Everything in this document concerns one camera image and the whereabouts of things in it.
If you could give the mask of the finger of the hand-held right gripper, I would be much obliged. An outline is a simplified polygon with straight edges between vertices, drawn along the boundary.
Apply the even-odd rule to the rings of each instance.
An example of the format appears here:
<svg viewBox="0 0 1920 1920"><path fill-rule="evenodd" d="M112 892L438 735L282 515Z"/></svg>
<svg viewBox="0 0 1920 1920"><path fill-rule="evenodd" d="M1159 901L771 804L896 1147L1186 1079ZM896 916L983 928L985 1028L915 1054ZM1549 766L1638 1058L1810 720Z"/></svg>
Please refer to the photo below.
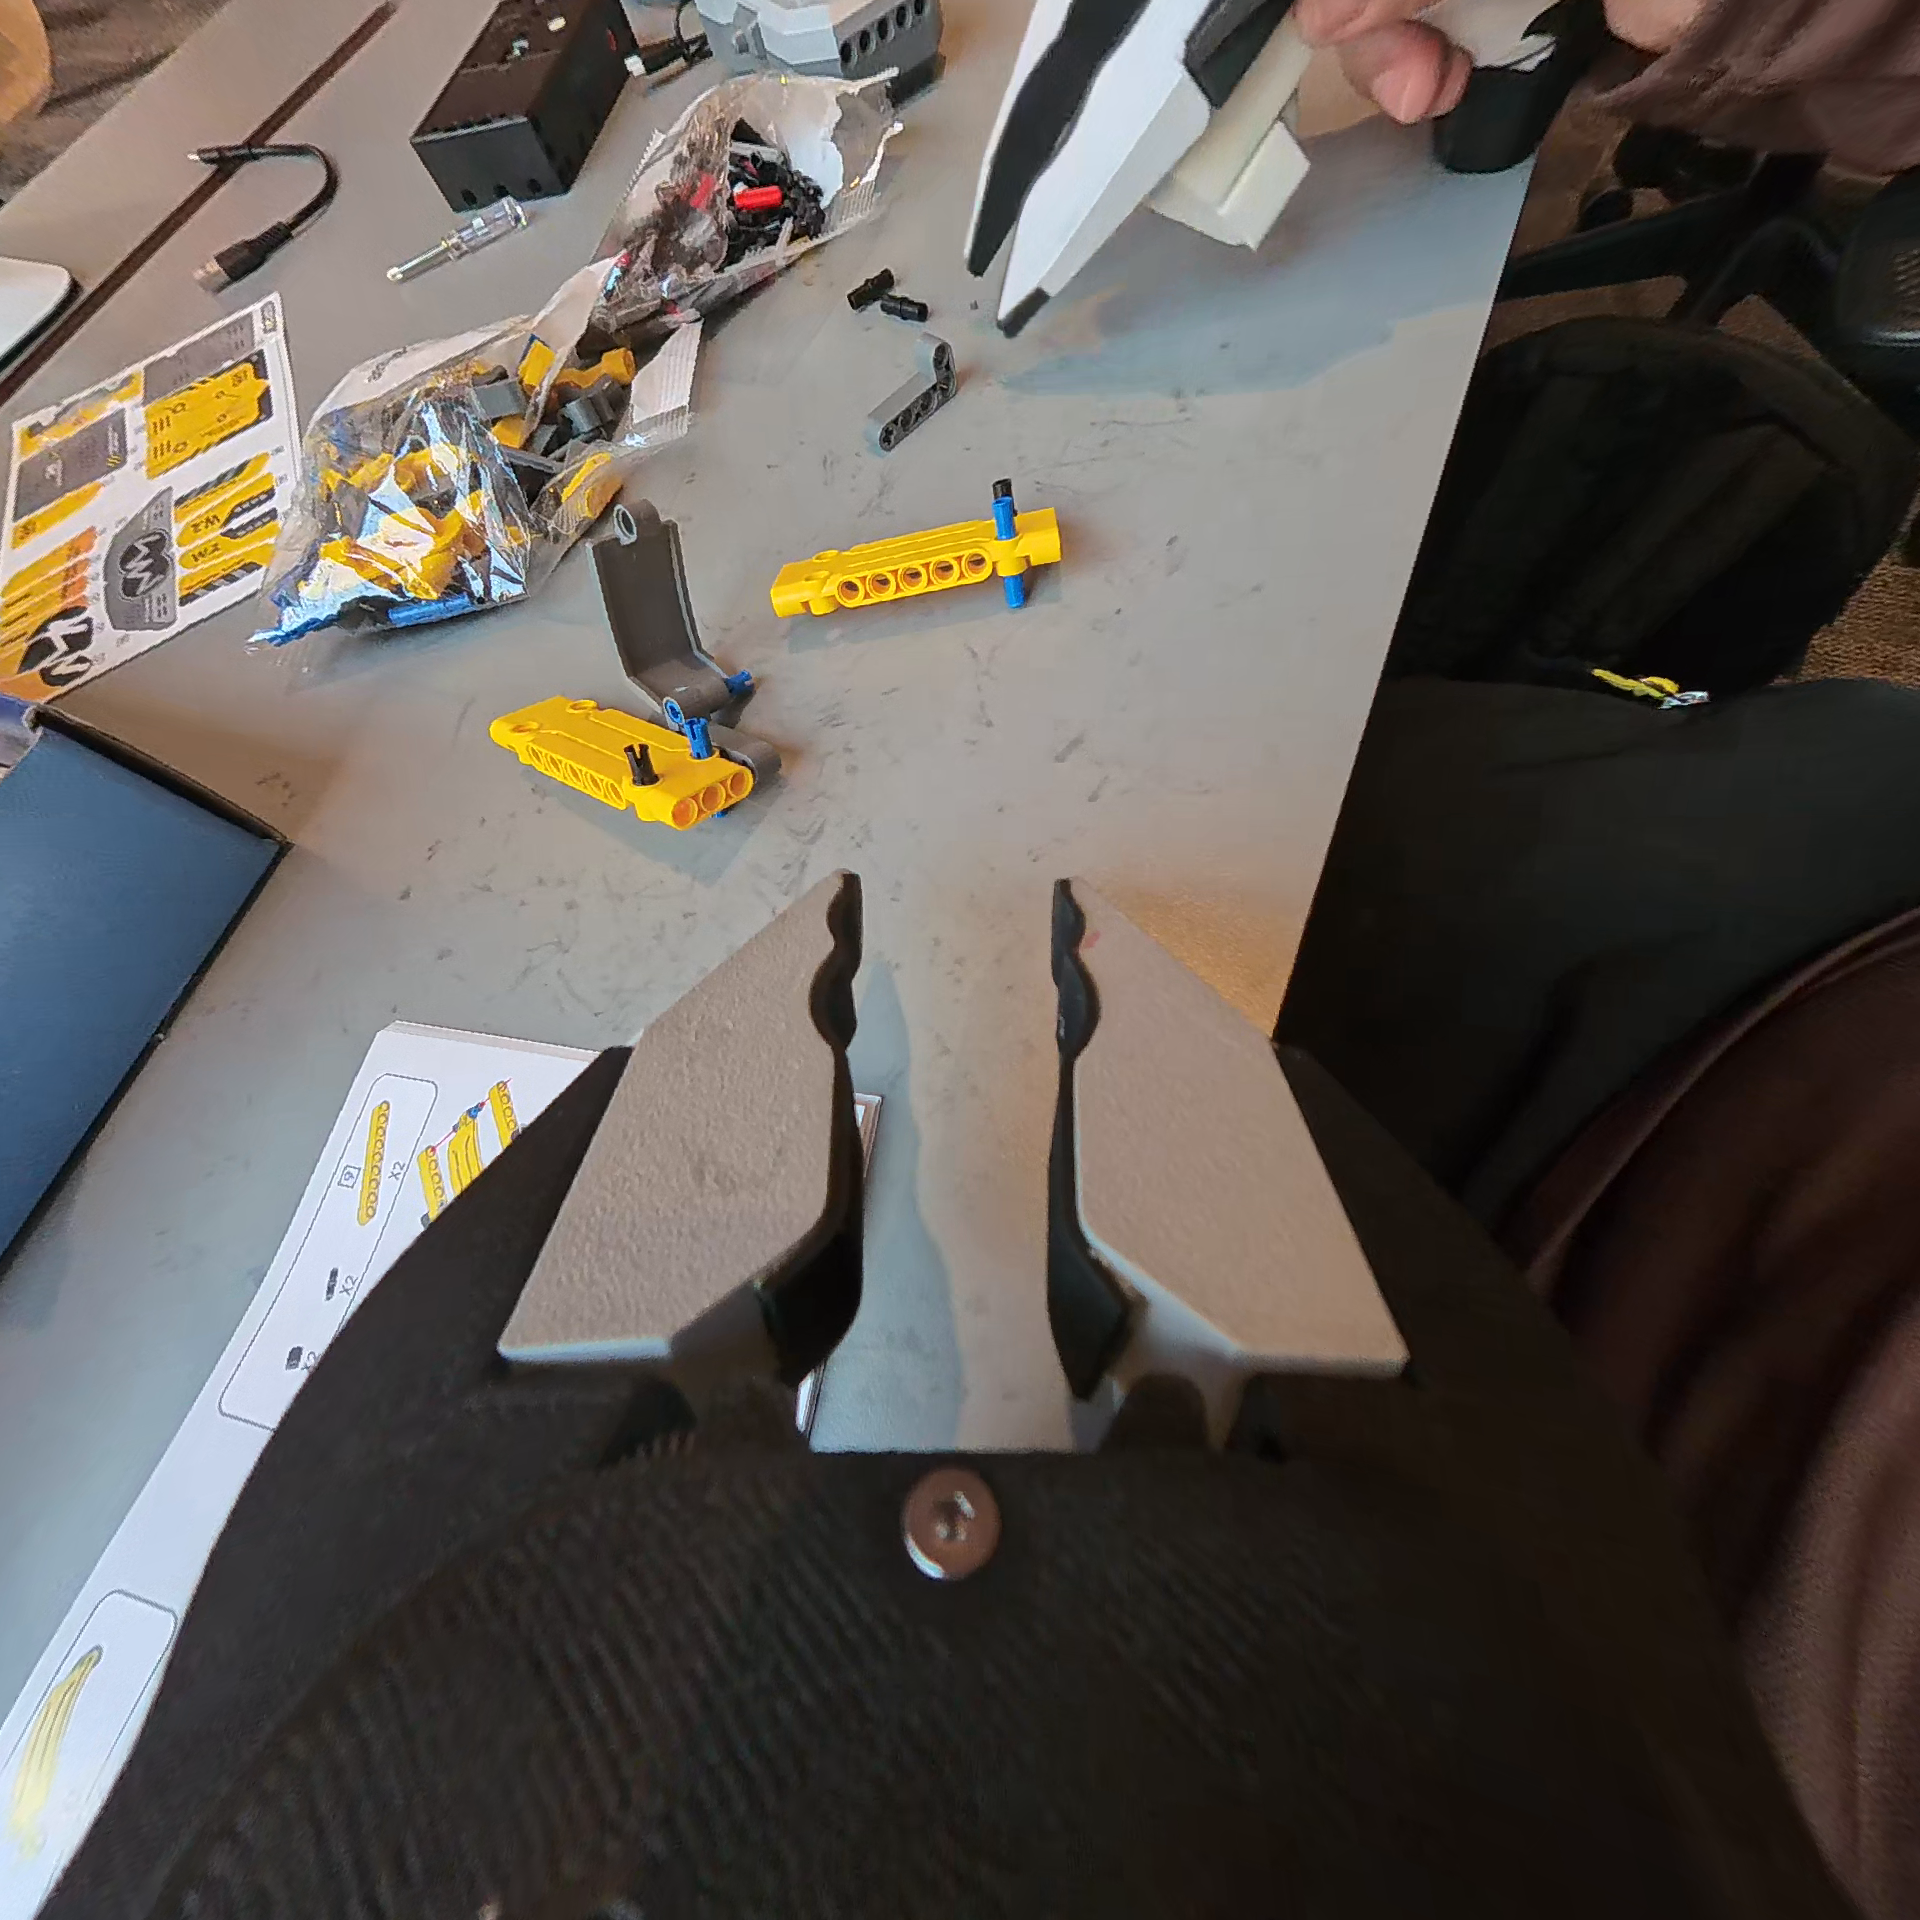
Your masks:
<svg viewBox="0 0 1920 1920"><path fill-rule="evenodd" d="M1210 126L1185 48L1210 7L1145 2L1102 66L1053 165L1001 245L998 324L1016 339L1080 275Z"/></svg>
<svg viewBox="0 0 1920 1920"><path fill-rule="evenodd" d="M982 162L968 232L978 279L1018 227L1033 186L1065 143L1102 66L1136 27L1145 2L1038 2Z"/></svg>

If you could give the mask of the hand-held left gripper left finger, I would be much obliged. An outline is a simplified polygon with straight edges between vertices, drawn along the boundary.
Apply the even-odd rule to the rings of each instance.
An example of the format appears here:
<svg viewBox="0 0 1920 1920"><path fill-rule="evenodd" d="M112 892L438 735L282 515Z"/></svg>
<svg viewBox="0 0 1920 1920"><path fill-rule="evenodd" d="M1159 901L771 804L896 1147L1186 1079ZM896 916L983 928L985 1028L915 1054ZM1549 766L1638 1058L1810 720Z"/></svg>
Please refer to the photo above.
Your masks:
<svg viewBox="0 0 1920 1920"><path fill-rule="evenodd" d="M859 880L832 870L641 1030L503 1359L680 1387L824 1367L863 1296L859 956Z"/></svg>

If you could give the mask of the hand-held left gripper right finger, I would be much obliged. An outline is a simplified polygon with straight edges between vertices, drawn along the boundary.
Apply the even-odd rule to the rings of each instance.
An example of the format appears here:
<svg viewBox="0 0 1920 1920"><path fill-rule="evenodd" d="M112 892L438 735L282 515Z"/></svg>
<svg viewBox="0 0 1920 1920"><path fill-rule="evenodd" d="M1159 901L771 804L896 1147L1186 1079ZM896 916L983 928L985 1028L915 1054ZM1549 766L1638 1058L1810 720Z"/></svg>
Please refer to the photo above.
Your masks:
<svg viewBox="0 0 1920 1920"><path fill-rule="evenodd" d="M1400 1378L1407 1336L1272 1038L1085 880L1054 885L1049 963L1048 1322L1073 1397Z"/></svg>

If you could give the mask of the grey bent beam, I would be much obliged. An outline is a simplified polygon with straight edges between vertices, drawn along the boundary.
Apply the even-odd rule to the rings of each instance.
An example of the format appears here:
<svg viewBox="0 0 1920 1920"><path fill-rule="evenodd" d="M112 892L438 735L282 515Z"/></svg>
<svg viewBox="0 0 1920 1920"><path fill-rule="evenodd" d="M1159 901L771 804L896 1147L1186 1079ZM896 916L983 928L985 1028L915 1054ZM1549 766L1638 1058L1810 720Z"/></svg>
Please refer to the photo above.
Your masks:
<svg viewBox="0 0 1920 1920"><path fill-rule="evenodd" d="M942 336L922 331L917 355L913 378L869 411L866 439L878 455L895 453L959 392L954 349Z"/></svg>

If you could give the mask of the bag of black red pins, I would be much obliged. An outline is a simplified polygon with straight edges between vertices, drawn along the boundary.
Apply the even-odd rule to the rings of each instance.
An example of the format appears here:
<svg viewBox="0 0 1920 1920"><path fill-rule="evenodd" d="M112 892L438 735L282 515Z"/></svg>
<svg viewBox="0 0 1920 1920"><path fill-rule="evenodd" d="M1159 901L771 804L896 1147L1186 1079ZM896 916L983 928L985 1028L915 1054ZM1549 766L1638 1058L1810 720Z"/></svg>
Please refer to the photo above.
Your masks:
<svg viewBox="0 0 1920 1920"><path fill-rule="evenodd" d="M659 133L592 267L606 331L686 324L873 218L899 133L888 68L866 79L722 79Z"/></svg>

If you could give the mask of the yellow grey brick assembly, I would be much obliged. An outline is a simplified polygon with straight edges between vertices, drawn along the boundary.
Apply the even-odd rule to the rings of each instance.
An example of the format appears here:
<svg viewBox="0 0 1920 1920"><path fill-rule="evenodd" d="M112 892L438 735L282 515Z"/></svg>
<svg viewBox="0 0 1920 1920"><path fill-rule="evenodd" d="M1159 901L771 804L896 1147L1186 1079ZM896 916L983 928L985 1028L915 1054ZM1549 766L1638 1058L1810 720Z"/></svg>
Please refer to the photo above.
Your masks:
<svg viewBox="0 0 1920 1920"><path fill-rule="evenodd" d="M677 831L779 780L779 748L741 726L754 677L728 672L701 636L680 526L653 500L618 506L592 562L639 711L559 694L502 714L489 739L523 767Z"/></svg>

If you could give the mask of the yellow panel brick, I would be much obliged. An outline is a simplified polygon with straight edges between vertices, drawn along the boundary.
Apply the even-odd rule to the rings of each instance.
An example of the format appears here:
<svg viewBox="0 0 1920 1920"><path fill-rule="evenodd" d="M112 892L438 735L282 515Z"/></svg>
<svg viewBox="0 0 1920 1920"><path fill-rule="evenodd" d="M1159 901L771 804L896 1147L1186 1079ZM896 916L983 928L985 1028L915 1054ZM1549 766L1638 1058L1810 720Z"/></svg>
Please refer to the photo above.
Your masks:
<svg viewBox="0 0 1920 1920"><path fill-rule="evenodd" d="M1057 510L1018 510L1018 528L1027 600L1027 578L1063 559L1063 528ZM992 511L786 562L771 584L771 603L779 616L825 616L974 584L1001 591Z"/></svg>

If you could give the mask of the person's right forearm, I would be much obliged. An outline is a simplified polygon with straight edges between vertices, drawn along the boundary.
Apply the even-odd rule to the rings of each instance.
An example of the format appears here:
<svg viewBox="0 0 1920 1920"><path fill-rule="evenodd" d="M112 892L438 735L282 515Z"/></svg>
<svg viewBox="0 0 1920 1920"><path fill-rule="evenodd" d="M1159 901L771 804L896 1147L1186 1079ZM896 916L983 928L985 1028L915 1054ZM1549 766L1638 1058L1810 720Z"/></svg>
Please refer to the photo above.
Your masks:
<svg viewBox="0 0 1920 1920"><path fill-rule="evenodd" d="M1635 52L1595 74L1600 110L1759 154L1824 154L1866 175L1919 162L1917 2L1608 5Z"/></svg>

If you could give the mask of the grey desk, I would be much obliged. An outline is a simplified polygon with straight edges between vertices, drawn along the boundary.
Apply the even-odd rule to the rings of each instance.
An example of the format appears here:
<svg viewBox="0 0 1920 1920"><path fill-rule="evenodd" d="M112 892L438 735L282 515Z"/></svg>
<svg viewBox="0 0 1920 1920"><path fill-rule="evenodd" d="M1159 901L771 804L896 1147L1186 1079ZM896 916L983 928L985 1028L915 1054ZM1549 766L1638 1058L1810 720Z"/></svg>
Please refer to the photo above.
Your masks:
<svg viewBox="0 0 1920 1920"><path fill-rule="evenodd" d="M627 1040L818 878L865 880L855 1079L882 1098L877 1268L830 1448L1069 1439L1043 1302L1049 890L1089 878L1249 1016L1279 1012L1525 175L1323 140L1243 253L1130 223L1008 340L966 271L1025 10L951 5L877 218L705 344L639 492L685 536L711 648L759 679L785 778L653 835L520 767L489 720L622 699L592 562L523 607L357 648L250 646L247 607L70 711L294 850L6 1275L6 1703L250 1308L394 1019ZM929 323L849 308L878 269ZM895 453L877 402L954 352ZM794 559L985 519L1010 475L1063 559L779 616Z"/></svg>

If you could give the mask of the person's right hand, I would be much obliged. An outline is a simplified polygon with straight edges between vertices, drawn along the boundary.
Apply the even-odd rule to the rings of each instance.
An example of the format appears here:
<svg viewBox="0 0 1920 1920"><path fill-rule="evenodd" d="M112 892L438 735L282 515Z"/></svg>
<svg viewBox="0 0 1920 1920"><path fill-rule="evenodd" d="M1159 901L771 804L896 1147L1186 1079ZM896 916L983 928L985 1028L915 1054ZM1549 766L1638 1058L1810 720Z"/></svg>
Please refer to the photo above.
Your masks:
<svg viewBox="0 0 1920 1920"><path fill-rule="evenodd" d="M1648 55L1671 51L1703 2L1606 2L1610 34ZM1293 18L1306 44L1334 51L1347 83L1402 126L1451 112L1473 56L1424 23L1427 2L1299 2Z"/></svg>

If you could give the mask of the grey hub brick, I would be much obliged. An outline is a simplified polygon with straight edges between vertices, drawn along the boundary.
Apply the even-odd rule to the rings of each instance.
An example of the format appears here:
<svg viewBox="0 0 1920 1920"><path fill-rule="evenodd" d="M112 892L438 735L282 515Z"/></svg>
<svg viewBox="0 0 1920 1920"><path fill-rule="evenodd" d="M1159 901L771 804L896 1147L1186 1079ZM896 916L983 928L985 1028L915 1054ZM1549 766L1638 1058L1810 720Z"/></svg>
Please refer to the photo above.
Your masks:
<svg viewBox="0 0 1920 1920"><path fill-rule="evenodd" d="M825 79L895 74L896 95L935 75L941 2L697 2L711 55L728 70Z"/></svg>

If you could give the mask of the instruction booklet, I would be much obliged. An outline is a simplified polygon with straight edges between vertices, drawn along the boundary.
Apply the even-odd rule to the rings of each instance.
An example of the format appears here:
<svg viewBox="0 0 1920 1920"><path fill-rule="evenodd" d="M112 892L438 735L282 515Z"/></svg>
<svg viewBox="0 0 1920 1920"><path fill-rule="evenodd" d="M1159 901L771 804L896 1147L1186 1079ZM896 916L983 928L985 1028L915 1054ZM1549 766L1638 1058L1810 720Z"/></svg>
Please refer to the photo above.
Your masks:
<svg viewBox="0 0 1920 1920"><path fill-rule="evenodd" d="M457 1523L403 1495L401 1415L478 1318L450 1248L353 1312L431 1221L586 1074L577 1046L392 1024L353 1082L251 1304L6 1715L6 1915L34 1915L137 1738L193 1746L291 1706Z"/></svg>

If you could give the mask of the person's black trousers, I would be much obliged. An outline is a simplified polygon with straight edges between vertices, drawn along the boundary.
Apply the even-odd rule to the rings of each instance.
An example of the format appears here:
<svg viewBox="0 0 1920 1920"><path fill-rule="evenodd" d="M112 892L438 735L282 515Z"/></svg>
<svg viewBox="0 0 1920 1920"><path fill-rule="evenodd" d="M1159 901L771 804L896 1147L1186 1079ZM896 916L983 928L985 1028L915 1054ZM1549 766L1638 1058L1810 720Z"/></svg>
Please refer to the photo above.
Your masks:
<svg viewBox="0 0 1920 1920"><path fill-rule="evenodd" d="M1387 679L1277 1040L1501 1228L1648 1067L1917 890L1917 688Z"/></svg>

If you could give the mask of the black battery box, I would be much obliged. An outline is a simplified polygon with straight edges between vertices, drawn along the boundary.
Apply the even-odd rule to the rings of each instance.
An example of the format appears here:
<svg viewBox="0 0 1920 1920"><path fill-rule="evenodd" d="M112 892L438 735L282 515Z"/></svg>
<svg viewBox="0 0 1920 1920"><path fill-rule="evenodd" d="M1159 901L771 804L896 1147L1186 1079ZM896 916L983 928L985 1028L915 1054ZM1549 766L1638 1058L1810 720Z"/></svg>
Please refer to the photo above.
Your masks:
<svg viewBox="0 0 1920 1920"><path fill-rule="evenodd" d="M619 2L502 2L415 131L415 154L457 214L563 197L637 55Z"/></svg>

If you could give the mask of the black backpack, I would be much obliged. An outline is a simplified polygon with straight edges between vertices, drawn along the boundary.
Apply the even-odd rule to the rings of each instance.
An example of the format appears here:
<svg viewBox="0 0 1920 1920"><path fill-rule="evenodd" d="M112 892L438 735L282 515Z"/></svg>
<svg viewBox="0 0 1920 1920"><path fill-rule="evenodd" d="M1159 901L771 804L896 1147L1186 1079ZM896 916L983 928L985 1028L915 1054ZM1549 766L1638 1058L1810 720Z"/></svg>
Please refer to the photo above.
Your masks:
<svg viewBox="0 0 1920 1920"><path fill-rule="evenodd" d="M1578 317L1485 355L1386 675L1729 699L1883 562L1917 440L1816 356Z"/></svg>

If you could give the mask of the black office chair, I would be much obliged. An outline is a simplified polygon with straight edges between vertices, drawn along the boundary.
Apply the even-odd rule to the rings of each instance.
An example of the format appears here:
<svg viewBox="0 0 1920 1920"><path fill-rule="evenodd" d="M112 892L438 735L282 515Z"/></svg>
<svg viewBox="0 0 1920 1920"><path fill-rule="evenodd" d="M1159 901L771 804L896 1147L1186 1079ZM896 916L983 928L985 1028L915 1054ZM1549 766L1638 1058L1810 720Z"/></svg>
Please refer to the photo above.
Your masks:
<svg viewBox="0 0 1920 1920"><path fill-rule="evenodd" d="M1835 373L1919 432L1919 173L1850 202L1826 155L1630 127L1569 237L1514 258L1496 298L1678 280L1667 316L1718 324L1763 299Z"/></svg>

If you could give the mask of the blue robot kit box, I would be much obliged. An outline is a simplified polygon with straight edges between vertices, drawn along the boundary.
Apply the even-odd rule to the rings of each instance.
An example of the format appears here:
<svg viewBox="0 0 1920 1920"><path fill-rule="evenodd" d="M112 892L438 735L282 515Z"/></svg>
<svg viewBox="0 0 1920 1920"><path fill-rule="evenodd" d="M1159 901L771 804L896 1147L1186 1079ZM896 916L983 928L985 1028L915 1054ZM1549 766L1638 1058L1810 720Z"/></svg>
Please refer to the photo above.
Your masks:
<svg viewBox="0 0 1920 1920"><path fill-rule="evenodd" d="M287 850L161 758L2 699L6 1256Z"/></svg>

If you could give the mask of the bag of yellow bricks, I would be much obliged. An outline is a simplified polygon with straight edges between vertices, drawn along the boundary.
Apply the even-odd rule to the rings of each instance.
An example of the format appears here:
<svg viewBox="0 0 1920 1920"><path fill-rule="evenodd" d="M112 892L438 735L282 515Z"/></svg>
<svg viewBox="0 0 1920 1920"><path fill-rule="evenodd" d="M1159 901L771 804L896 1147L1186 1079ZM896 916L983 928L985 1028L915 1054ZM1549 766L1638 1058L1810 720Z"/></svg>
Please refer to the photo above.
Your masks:
<svg viewBox="0 0 1920 1920"><path fill-rule="evenodd" d="M353 367L312 416L250 644L389 636L545 588L691 428L705 320L613 327L606 260L534 316Z"/></svg>

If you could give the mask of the yellow grey sticker sheet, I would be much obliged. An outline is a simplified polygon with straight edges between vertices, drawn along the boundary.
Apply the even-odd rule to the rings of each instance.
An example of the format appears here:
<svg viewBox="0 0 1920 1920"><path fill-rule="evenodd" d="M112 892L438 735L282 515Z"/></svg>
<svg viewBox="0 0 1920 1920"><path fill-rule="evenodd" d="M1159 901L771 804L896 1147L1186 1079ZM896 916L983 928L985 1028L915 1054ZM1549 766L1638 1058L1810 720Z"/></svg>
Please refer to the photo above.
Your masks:
<svg viewBox="0 0 1920 1920"><path fill-rule="evenodd" d="M2 692L48 704L264 583L298 482L282 299L11 422Z"/></svg>

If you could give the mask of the silver stand base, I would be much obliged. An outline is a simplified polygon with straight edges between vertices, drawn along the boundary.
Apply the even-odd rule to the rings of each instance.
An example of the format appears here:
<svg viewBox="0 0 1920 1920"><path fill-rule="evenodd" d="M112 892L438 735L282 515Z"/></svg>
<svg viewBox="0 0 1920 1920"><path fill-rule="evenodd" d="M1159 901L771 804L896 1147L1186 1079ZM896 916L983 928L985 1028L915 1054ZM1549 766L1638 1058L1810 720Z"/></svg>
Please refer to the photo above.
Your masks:
<svg viewBox="0 0 1920 1920"><path fill-rule="evenodd" d="M73 304L81 288L58 262L0 258L2 367L30 349Z"/></svg>

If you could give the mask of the small clear-handled screwdriver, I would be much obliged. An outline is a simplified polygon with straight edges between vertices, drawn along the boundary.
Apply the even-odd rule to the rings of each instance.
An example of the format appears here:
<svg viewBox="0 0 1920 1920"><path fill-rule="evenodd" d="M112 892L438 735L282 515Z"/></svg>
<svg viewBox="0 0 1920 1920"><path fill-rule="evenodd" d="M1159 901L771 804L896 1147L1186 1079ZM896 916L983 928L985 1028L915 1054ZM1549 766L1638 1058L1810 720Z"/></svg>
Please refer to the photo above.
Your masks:
<svg viewBox="0 0 1920 1920"><path fill-rule="evenodd" d="M483 208L471 210L432 246L407 255L386 269L394 283L417 280L429 271L464 260L498 239L520 232L528 227L528 210L515 197L496 199Z"/></svg>

